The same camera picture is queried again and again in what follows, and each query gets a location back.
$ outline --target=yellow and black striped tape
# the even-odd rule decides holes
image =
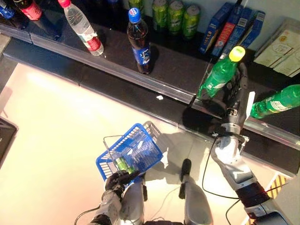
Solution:
[[[276,188],[274,190],[271,190],[268,192],[268,196],[271,198],[276,198],[276,196],[278,195],[278,193],[281,191],[281,187],[283,184],[286,183],[286,178],[284,176],[278,175],[276,177],[276,179],[273,181],[270,189],[272,188]],[[246,222],[245,225],[252,225],[254,222],[253,219],[249,219],[248,222]]]

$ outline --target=blue bottle label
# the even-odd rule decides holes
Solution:
[[[0,15],[2,15],[4,17],[4,19],[9,20],[10,18],[14,17],[15,12],[11,7],[6,5],[4,2],[1,2]]]
[[[143,49],[135,49],[132,48],[133,53],[135,55],[135,60],[140,64],[144,65],[150,61],[150,48],[147,46]]]

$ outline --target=red bottle label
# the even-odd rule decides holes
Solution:
[[[28,8],[21,9],[21,11],[30,19],[38,20],[42,16],[41,8],[33,1]]]
[[[220,34],[215,46],[221,46],[221,47],[224,46],[225,43],[227,42],[229,36],[231,35],[234,27],[235,27],[235,24],[227,22]]]
[[[90,51],[96,51],[101,47],[101,42],[98,37],[93,37],[91,40],[87,41],[90,47],[88,49]]]

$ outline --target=red bottle cap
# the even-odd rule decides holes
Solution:
[[[66,8],[71,5],[71,0],[58,0],[61,7]]]

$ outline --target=black shelf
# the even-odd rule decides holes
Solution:
[[[165,95],[159,100],[156,98],[160,95],[158,92],[15,38],[8,44],[4,55],[193,132],[210,135],[211,126],[220,123],[216,117],[190,108],[181,101]],[[297,174],[300,151],[245,129],[242,134],[250,138],[243,155],[290,176]]]
[[[51,40],[39,27],[31,22],[26,30],[16,30],[8,25],[1,25],[0,31],[19,39],[25,37],[25,41],[28,41],[28,37],[30,37],[30,41],[34,45],[69,57],[184,104],[191,103],[199,89],[207,66],[210,65],[210,62],[217,60],[212,59],[209,54],[201,55],[199,53],[198,46],[202,38],[201,33],[197,33],[192,41],[185,42],[181,37],[173,38],[166,34],[156,33],[152,29],[151,18],[146,17],[145,20],[149,25],[152,54],[157,60],[153,72],[150,75],[142,75],[137,72],[135,59],[126,35],[128,19],[125,10],[120,14],[119,23],[113,24],[112,18],[108,16],[105,10],[89,9],[91,12],[89,14],[90,21],[94,22],[92,26],[97,30],[105,46],[105,55],[94,57],[70,28],[63,10],[57,2],[42,1],[41,6],[47,8],[45,10],[46,16],[62,30],[62,36],[59,40]],[[247,51],[244,62],[248,68],[249,89],[250,91],[256,91],[257,99],[262,98],[266,93],[280,90],[293,82],[297,82],[299,76],[290,79],[270,68],[253,63],[253,55],[253,51]],[[202,104],[196,105],[195,108],[218,117],[218,115],[208,112]],[[299,136],[299,118],[300,110],[296,108],[266,117],[261,121]],[[260,132],[263,129],[261,121],[252,119],[252,122],[256,123],[258,128],[250,127],[250,130],[265,135]]]

